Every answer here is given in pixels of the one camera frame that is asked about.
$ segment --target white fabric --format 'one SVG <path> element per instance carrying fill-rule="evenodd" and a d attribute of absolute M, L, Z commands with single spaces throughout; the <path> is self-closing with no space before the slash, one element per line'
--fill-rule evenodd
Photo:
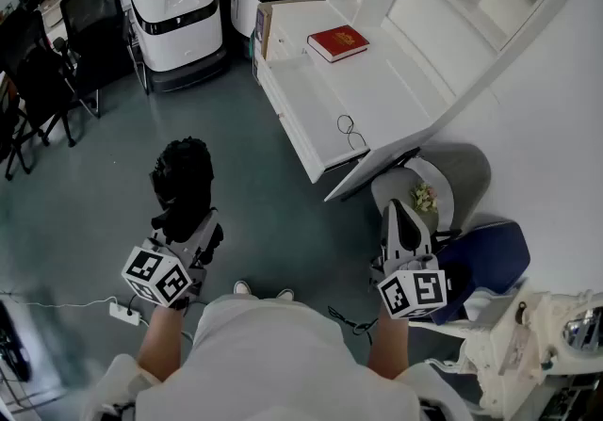
<path fill-rule="evenodd" d="M 123 372 L 118 375 L 112 365 L 101 384 L 110 385 L 107 378 L 140 375 L 136 364 L 120 359 L 114 364 L 122 362 Z M 358 365 L 339 326 L 302 304 L 228 296 L 205 308 L 182 368 L 135 397 L 136 419 L 419 421 L 425 418 L 418 396 L 441 403 L 447 419 L 471 419 L 435 371 L 422 365 L 414 373 L 413 367 L 399 381 L 388 381 Z M 430 389 L 423 395 L 425 376 Z M 85 421 L 98 419 L 103 409 L 98 389 L 84 412 Z"/>

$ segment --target shoe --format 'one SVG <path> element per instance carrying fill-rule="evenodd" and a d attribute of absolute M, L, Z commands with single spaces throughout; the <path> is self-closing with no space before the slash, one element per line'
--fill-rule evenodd
<path fill-rule="evenodd" d="M 291 289 L 283 289 L 278 296 L 276 296 L 276 299 L 282 299 L 282 300 L 293 300 L 293 291 Z"/>
<path fill-rule="evenodd" d="M 250 296 L 252 290 L 249 288 L 249 285 L 245 281 L 238 281 L 235 283 L 235 294 L 247 294 Z"/>

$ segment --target red book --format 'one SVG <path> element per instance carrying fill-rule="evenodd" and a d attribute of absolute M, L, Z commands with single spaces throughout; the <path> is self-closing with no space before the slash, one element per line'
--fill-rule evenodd
<path fill-rule="evenodd" d="M 348 25 L 308 36 L 308 44 L 330 63 L 361 53 L 368 48 L 368 41 Z"/>

